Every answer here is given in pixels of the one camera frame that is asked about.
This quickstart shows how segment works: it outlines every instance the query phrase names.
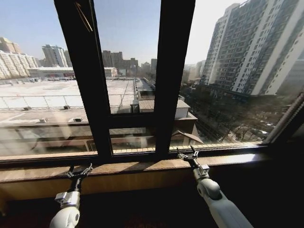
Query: blue sky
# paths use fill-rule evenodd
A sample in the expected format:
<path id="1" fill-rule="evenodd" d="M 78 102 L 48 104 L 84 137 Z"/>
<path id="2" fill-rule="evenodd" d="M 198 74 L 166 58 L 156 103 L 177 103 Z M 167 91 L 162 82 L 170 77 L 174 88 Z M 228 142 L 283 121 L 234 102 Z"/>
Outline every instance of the blue sky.
<path id="1" fill-rule="evenodd" d="M 197 0 L 186 63 L 206 58 L 214 25 L 225 8 L 239 0 Z M 102 50 L 122 51 L 139 63 L 157 57 L 161 0 L 95 0 Z M 24 53 L 44 58 L 41 46 L 66 43 L 52 0 L 2 0 L 0 37 L 20 45 Z"/>

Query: black window frame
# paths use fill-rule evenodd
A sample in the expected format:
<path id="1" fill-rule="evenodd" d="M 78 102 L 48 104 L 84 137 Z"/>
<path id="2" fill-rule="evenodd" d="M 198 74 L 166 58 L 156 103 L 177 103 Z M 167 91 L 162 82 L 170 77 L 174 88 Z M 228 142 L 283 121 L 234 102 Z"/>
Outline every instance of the black window frame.
<path id="1" fill-rule="evenodd" d="M 54 3 L 98 155 L 69 156 L 67 154 L 66 157 L 8 159 L 0 161 L 0 164 L 2 166 L 56 166 L 88 162 L 105 164 L 158 161 L 176 157 L 176 151 L 169 151 L 169 147 L 195 0 L 175 1 L 174 7 L 172 2 L 161 0 L 154 112 L 137 114 L 111 113 L 93 0 L 54 0 Z M 178 43 L 173 42 L 176 37 L 178 37 Z M 99 76 L 87 80 L 88 69 Z M 98 105 L 103 107 L 102 109 L 95 107 L 96 99 L 98 99 Z M 224 149 L 203 149 L 200 151 L 204 153 L 200 155 L 259 152 L 282 145 L 304 123 L 301 118 L 304 113 L 301 105 L 303 100 L 302 97 L 294 106 L 292 114 L 289 114 L 291 119 L 280 123 L 280 130 L 274 132 L 272 138 L 269 138 L 265 144 L 251 148 L 232 146 Z M 132 127 L 156 127 L 156 150 L 113 155 L 109 129 Z"/>

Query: flat roof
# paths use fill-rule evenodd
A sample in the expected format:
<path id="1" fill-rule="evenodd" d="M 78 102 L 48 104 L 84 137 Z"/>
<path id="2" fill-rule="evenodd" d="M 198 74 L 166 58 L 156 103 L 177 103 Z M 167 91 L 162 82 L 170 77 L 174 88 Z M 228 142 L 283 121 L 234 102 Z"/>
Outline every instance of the flat roof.
<path id="1" fill-rule="evenodd" d="M 184 101 L 178 100 L 176 108 L 190 108 Z M 154 109 L 154 100 L 141 100 L 139 101 L 139 109 L 150 110 Z"/>
<path id="2" fill-rule="evenodd" d="M 37 68 L 30 68 L 29 70 L 41 70 L 41 71 L 62 71 L 62 70 L 73 70 L 72 67 L 37 67 Z"/>
<path id="3" fill-rule="evenodd" d="M 121 107 L 130 108 L 134 100 L 134 80 L 113 78 L 106 83 L 111 112 L 116 113 Z M 63 110 L 66 103 L 71 109 Z M 26 106 L 33 109 L 23 111 Z M 40 118 L 47 118 L 50 123 L 69 122 L 75 117 L 87 121 L 76 80 L 0 85 L 0 114 L 0 124 L 37 123 Z"/>

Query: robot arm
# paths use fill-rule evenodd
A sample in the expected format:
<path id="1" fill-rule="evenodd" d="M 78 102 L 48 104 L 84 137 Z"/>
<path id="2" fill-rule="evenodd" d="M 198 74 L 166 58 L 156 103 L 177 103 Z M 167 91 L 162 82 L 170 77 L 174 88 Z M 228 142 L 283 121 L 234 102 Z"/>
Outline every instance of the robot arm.
<path id="1" fill-rule="evenodd" d="M 197 181 L 197 190 L 207 203 L 209 210 L 216 224 L 220 228 L 252 228 L 253 226 L 246 219 L 237 206 L 227 199 L 220 190 L 218 183 L 209 178 L 209 166 L 200 165 L 196 158 L 198 151 L 192 146 L 194 152 L 191 156 L 187 156 L 178 151 L 178 157 L 188 161 L 194 177 Z"/>
<path id="2" fill-rule="evenodd" d="M 55 201 L 60 203 L 61 210 L 53 217 L 50 228 L 74 228 L 79 221 L 79 204 L 82 180 L 92 171 L 92 164 L 83 171 L 73 172 L 71 166 L 68 177 L 71 179 L 71 187 L 66 192 L 58 193 Z"/>

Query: wall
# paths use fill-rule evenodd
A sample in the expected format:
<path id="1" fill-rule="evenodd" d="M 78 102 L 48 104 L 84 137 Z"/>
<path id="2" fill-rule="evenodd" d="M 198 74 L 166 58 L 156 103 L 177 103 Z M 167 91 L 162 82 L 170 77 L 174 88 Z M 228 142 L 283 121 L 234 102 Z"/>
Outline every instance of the wall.
<path id="1" fill-rule="evenodd" d="M 175 119 L 186 118 L 188 114 L 188 108 L 177 108 L 175 113 Z"/>

